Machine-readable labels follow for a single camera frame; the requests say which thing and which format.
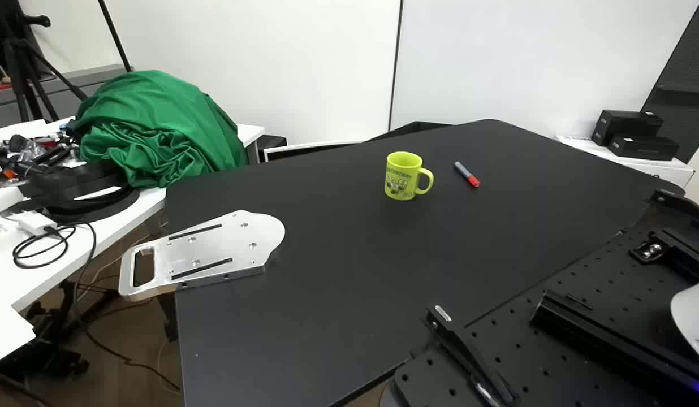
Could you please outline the red-capped marker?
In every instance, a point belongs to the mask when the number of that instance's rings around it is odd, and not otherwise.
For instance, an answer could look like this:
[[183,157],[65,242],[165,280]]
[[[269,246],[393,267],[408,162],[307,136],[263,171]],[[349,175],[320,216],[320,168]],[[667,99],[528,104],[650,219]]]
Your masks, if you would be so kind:
[[458,171],[458,175],[465,176],[465,181],[466,181],[474,191],[478,191],[478,188],[483,185],[483,181],[480,181],[465,164],[454,162],[452,168]]

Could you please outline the yellow-green mug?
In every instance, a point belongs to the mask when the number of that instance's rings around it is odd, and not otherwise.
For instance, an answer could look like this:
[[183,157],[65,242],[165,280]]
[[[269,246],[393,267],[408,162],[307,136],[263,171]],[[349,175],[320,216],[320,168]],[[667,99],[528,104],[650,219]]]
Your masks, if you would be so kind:
[[385,158],[385,194],[393,201],[426,198],[434,188],[434,175],[415,153],[391,153]]

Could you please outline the silver metal mounting plate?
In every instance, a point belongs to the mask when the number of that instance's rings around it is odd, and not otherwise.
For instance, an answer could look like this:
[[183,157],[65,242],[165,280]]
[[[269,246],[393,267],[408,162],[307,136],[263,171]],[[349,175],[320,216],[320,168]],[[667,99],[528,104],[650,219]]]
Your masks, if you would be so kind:
[[[285,224],[267,213],[233,211],[137,245],[120,260],[118,292],[143,301],[207,278],[239,277],[263,270],[285,240]],[[137,286],[137,259],[155,255],[155,277]]]

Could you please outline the green cloth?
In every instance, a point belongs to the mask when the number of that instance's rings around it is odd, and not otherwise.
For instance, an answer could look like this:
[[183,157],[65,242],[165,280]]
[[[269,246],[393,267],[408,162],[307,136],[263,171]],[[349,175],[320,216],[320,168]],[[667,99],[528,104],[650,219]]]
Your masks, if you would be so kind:
[[161,70],[103,84],[80,104],[70,133],[83,162],[115,164],[131,188],[246,166],[233,119],[200,86]]

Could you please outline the black round headset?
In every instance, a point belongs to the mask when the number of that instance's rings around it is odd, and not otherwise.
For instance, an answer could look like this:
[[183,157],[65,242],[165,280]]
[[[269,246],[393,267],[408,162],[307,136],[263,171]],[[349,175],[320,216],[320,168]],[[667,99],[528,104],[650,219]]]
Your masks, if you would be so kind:
[[55,222],[98,222],[130,209],[140,192],[114,162],[37,171],[20,192]]

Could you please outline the black perforated breadboard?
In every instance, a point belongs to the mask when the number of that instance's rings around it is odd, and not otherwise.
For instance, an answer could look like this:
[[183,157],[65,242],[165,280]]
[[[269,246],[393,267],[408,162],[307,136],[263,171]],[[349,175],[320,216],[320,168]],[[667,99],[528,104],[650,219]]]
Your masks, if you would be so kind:
[[433,345],[391,380],[401,407],[699,407],[699,357],[669,317],[699,283],[699,222],[627,232]]

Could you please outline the black box on shelf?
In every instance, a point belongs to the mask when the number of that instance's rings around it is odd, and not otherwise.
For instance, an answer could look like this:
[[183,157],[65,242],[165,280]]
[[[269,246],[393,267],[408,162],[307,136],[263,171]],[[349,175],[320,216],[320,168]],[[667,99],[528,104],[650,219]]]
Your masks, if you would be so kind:
[[664,121],[652,112],[603,112],[590,140],[616,157],[673,162],[679,146],[661,136]]

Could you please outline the white side table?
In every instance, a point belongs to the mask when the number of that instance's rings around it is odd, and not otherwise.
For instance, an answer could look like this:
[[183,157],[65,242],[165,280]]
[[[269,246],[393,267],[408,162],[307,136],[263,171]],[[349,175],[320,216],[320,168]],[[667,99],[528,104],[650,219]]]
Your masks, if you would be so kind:
[[65,242],[58,239],[37,242],[25,251],[25,267],[14,263],[11,251],[27,240],[27,234],[4,219],[0,228],[0,359],[35,340],[35,328],[22,310],[155,218],[164,203],[164,188],[143,191],[118,216],[65,228]]

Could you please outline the black tripod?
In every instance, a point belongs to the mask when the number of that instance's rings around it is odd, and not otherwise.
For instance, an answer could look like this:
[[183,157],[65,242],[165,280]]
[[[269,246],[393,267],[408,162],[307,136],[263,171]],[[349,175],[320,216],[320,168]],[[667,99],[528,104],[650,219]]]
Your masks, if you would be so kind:
[[11,81],[22,121],[44,116],[57,121],[58,114],[44,88],[45,76],[57,77],[80,103],[87,94],[44,57],[31,34],[35,26],[51,27],[53,21],[27,16],[19,0],[0,0],[0,72]]

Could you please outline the black rail on breadboard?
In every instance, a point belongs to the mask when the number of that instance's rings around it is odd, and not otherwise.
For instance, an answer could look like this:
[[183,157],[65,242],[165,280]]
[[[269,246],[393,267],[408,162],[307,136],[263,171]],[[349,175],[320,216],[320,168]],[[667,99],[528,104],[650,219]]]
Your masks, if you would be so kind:
[[699,366],[599,321],[582,304],[545,292],[532,324],[664,399],[699,406]]

